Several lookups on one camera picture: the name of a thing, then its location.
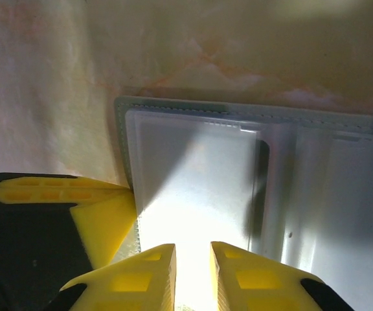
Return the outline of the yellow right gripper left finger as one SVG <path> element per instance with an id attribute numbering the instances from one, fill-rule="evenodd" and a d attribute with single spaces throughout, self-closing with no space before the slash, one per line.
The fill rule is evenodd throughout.
<path id="1" fill-rule="evenodd" d="M 176 251 L 163 244 L 67 282 L 47 311 L 174 311 Z"/>

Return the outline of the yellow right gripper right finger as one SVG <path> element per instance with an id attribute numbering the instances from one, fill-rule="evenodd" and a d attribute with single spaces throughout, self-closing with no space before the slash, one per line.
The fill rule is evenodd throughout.
<path id="1" fill-rule="evenodd" d="M 354 311 L 317 276 L 225 242 L 211 242 L 217 311 Z"/>

